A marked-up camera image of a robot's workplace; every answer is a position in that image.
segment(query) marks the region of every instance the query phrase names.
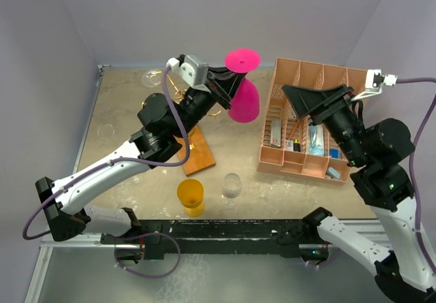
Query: white arm segment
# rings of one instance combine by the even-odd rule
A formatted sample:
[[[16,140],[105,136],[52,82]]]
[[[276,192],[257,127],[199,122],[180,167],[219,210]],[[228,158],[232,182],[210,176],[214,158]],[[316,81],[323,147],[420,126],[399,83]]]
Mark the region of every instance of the white arm segment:
[[[91,221],[87,223],[85,233],[121,236],[131,229],[131,220],[122,209],[113,210],[88,204],[84,207],[84,211],[91,218]]]
[[[377,274],[374,262],[389,256],[389,249],[371,242],[345,226],[336,217],[327,217],[317,227],[318,234],[362,264],[373,276]]]
[[[414,229],[416,200],[408,197],[396,207],[398,209],[396,212],[373,206],[371,210],[380,220],[389,237],[400,267],[401,277],[406,283],[421,291],[425,292],[430,287],[436,289],[436,277],[427,264],[416,240]],[[421,234],[430,257],[436,261],[435,252],[422,226]]]
[[[106,167],[74,184],[68,189],[68,192],[60,194],[56,202],[62,203],[61,210],[67,214],[76,214],[98,195],[129,177],[149,170],[150,167],[148,165],[138,162],[118,162],[110,165],[110,160],[119,157],[138,158],[139,155],[140,151],[136,145],[133,142],[126,141],[114,152],[89,167],[71,176],[56,180],[52,188],[53,193],[91,168],[103,163],[107,164]]]

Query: gray floor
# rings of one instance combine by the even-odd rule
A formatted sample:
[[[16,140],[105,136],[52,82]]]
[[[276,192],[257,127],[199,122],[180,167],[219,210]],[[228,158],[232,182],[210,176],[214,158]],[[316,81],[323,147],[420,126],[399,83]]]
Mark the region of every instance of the gray floor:
[[[147,273],[176,261],[142,261]],[[54,249],[40,303],[390,302],[373,277],[341,254],[319,271],[272,255],[184,255],[167,278],[143,279],[114,267],[112,249]]]

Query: table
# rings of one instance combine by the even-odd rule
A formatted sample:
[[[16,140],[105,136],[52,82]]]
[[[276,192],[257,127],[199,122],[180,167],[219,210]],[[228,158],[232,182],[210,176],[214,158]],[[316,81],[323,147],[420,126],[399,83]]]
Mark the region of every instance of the table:
[[[136,114],[148,95],[161,88],[147,88],[141,82],[145,69],[107,69],[104,72],[78,169],[94,163],[119,147],[141,128]],[[216,166],[194,174],[204,186],[204,219],[300,219],[323,206],[342,219],[372,219],[374,214],[353,188],[347,184],[330,185],[264,174],[256,171],[259,159],[263,105],[272,76],[271,69],[259,69],[247,75],[260,92],[261,115],[249,124],[239,124],[226,111],[203,118],[199,125]],[[183,81],[171,76],[179,88]],[[112,136],[102,135],[112,125]],[[170,161],[177,161],[174,156]],[[243,180],[243,192],[235,207],[227,208],[221,198],[222,180],[235,172]],[[186,179],[182,167],[155,168],[134,176],[93,200],[107,208],[133,208],[139,219],[188,219],[176,196],[178,184]]]

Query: table surface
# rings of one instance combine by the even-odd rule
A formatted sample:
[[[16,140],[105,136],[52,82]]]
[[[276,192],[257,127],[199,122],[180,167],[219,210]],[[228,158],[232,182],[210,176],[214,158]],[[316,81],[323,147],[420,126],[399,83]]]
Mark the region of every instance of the table surface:
[[[145,72],[145,69],[108,69],[104,72],[79,170],[114,151],[141,128],[136,116],[141,103],[151,93],[161,92],[160,86],[150,89],[142,84],[141,77]],[[260,93],[261,112],[256,121],[239,124],[223,111],[218,116],[205,117],[199,123],[216,161],[215,167],[192,176],[204,186],[206,208],[200,218],[300,219],[319,206],[342,219],[374,218],[350,180],[341,186],[256,171],[264,104],[272,73],[270,69],[259,69],[247,75]],[[186,87],[180,78],[171,77],[177,87]],[[112,136],[102,135],[106,125],[114,127]],[[174,156],[170,161],[178,161],[178,158]],[[233,208],[227,208],[221,198],[223,177],[230,172],[239,174],[243,180],[243,192]],[[178,184],[186,178],[182,167],[155,168],[118,184],[94,199],[92,204],[107,208],[130,207],[139,219],[188,219],[176,196]]]

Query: wooden board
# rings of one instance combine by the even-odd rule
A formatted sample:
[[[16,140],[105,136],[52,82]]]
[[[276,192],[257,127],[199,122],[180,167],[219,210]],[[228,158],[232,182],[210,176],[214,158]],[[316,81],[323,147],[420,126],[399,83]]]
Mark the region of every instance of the wooden board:
[[[176,140],[178,143],[183,145],[182,149],[177,152],[179,159],[183,159],[186,153],[185,144],[181,138],[176,138]],[[189,143],[191,144],[191,156],[183,165],[183,170],[185,171],[186,176],[191,176],[196,172],[215,165],[215,159],[213,158],[212,152],[198,126],[189,134]]]

